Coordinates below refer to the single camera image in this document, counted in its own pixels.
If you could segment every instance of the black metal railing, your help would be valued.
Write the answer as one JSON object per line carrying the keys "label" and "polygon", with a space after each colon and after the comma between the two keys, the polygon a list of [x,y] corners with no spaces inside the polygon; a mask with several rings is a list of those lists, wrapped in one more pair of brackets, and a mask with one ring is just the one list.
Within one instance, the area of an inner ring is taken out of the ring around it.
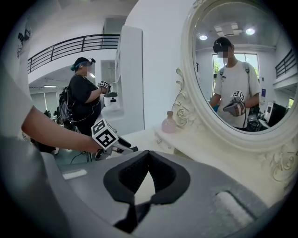
{"label": "black metal railing", "polygon": [[276,78],[280,77],[281,75],[287,73],[290,69],[292,69],[295,65],[296,57],[292,50],[290,50],[287,55],[281,60],[281,62],[276,65]]}
{"label": "black metal railing", "polygon": [[97,34],[72,38],[50,46],[28,59],[28,73],[61,57],[90,50],[117,49],[120,35]]}

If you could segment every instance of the white vanity table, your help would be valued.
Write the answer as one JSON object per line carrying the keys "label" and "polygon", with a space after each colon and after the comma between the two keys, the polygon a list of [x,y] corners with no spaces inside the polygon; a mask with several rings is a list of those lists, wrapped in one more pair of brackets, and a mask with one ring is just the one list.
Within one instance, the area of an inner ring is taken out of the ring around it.
{"label": "white vanity table", "polygon": [[[178,128],[174,134],[166,134],[161,127],[147,129],[123,136],[132,146],[140,151],[154,150],[176,154],[185,159],[213,166],[258,195],[267,206],[272,206],[284,196],[281,184],[272,181],[260,166],[260,161],[252,154],[241,151],[228,151],[230,148],[211,138],[208,133],[197,136]],[[154,194],[152,178],[147,175],[139,191],[135,195],[136,203],[141,203]]]}

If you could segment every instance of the wrist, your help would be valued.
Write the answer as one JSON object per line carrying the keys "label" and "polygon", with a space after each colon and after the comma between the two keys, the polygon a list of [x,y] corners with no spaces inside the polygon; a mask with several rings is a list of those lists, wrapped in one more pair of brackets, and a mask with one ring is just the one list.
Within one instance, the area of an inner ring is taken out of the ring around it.
{"label": "wrist", "polygon": [[88,137],[86,140],[86,151],[96,153],[99,149],[101,149],[101,146],[92,137]]}

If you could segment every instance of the sleeve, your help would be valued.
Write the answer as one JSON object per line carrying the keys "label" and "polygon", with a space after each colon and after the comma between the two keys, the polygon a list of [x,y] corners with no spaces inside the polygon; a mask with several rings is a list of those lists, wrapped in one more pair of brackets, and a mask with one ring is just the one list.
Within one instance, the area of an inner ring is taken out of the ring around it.
{"label": "sleeve", "polygon": [[257,74],[254,67],[250,64],[250,90],[251,96],[261,92],[260,83],[257,79]]}
{"label": "sleeve", "polygon": [[33,102],[15,83],[0,62],[0,135],[18,136]]}
{"label": "sleeve", "polygon": [[218,95],[222,95],[222,81],[221,81],[221,76],[219,73],[216,76],[216,84],[215,84],[215,88],[214,88],[214,93],[216,93]]}
{"label": "sleeve", "polygon": [[82,103],[85,103],[89,99],[92,92],[89,89],[86,79],[80,75],[76,75],[71,79],[70,88],[75,99]]}

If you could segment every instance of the white cloth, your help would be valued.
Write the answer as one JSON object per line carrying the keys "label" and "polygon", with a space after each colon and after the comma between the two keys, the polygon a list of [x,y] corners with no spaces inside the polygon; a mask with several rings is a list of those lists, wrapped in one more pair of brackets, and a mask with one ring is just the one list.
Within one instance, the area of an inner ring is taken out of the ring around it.
{"label": "white cloth", "polygon": [[19,73],[15,79],[9,75],[3,62],[0,62],[0,135],[2,136],[22,138],[21,126],[33,106],[28,85],[28,52],[29,46],[24,43],[19,58]]}
{"label": "white cloth", "polygon": [[[254,96],[260,93],[261,89],[255,69],[250,64],[249,67],[251,96]],[[221,95],[221,103],[217,111],[218,116],[233,127],[246,128],[249,108],[246,109],[246,117],[245,114],[234,117],[229,112],[223,111],[223,108],[230,103],[230,97],[235,91],[241,91],[244,94],[245,101],[250,98],[248,73],[245,71],[243,63],[238,61],[234,67],[225,68],[222,77],[220,73],[217,74],[217,79],[214,93]]]}

